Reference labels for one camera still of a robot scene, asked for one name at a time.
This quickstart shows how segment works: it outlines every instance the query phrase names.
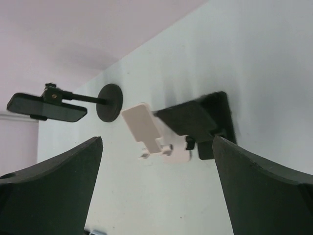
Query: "black plastic bracket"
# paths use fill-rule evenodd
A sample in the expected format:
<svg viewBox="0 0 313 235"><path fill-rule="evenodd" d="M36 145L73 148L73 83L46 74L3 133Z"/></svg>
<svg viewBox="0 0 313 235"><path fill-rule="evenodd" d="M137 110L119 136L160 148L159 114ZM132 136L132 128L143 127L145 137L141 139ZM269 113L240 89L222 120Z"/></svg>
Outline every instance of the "black plastic bracket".
<svg viewBox="0 0 313 235"><path fill-rule="evenodd" d="M169 128L180 136L187 135L187 149L198 144L199 158L213 159L212 143L221 136L236 143L231 112L225 92L216 92L155 112Z"/></svg>

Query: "mirror mount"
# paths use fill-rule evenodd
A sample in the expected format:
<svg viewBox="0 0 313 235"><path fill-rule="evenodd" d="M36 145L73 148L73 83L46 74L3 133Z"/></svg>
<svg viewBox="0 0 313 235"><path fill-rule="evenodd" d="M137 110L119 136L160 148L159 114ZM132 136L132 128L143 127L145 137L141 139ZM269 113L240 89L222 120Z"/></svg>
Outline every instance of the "mirror mount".
<svg viewBox="0 0 313 235"><path fill-rule="evenodd" d="M53 119L76 122L87 114L85 107L63 103L63 100L94 103L98 117L104 122L112 122L119 116L122 109L123 93L118 85L107 84L95 98L63 91L56 84L47 83L41 96L14 94L7 104L7 110L42 121Z"/></svg>
<svg viewBox="0 0 313 235"><path fill-rule="evenodd" d="M116 84L107 84L100 91L98 98L63 91L56 84L47 83L42 94L45 102L61 105L62 100L79 100L95 103L98 117L104 122L113 122L122 109L123 93Z"/></svg>

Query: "mirror arm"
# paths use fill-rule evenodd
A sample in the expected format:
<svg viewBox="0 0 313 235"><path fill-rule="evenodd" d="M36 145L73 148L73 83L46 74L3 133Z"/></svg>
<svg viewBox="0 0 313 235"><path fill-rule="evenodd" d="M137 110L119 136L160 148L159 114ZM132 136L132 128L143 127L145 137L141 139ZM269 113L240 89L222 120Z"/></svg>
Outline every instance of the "mirror arm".
<svg viewBox="0 0 313 235"><path fill-rule="evenodd" d="M79 100L79 101L84 101L88 103L107 104L107 101L105 99L99 99L99 98L94 98L94 97L80 95L80 94L73 94L72 92L66 92L66 91L62 91L61 94L63 96L63 99L66 99L66 100Z"/></svg>
<svg viewBox="0 0 313 235"><path fill-rule="evenodd" d="M94 98L90 96L80 95L80 94L73 94L72 92L63 91L60 88L57 88L56 84L47 83L45 85L45 90L42 95L45 101L54 103L54 104L61 104L63 99L66 100L79 100L88 103L95 103L95 104L108 104L105 99Z"/></svg>

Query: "rearview mirror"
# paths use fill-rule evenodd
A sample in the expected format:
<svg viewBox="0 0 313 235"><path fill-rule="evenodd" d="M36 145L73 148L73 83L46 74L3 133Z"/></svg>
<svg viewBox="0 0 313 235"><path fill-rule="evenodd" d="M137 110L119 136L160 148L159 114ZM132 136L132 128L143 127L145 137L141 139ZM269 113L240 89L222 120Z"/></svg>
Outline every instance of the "rearview mirror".
<svg viewBox="0 0 313 235"><path fill-rule="evenodd" d="M16 93L7 104L7 110L39 120L54 119L59 121L76 122L87 114L85 107L67 103L53 104L42 97Z"/></svg>

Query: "mirror mounting bracket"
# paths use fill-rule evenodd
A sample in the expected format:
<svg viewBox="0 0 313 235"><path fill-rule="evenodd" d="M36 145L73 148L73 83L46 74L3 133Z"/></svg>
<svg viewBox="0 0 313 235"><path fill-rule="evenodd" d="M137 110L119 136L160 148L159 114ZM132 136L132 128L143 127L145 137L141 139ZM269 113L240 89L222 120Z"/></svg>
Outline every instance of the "mirror mounting bracket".
<svg viewBox="0 0 313 235"><path fill-rule="evenodd" d="M54 83L47 83L42 94L44 101L61 105L62 100L79 100L95 103L98 117L104 122L114 121L123 105L123 93L116 84L107 84L100 91L98 98L63 91Z"/></svg>

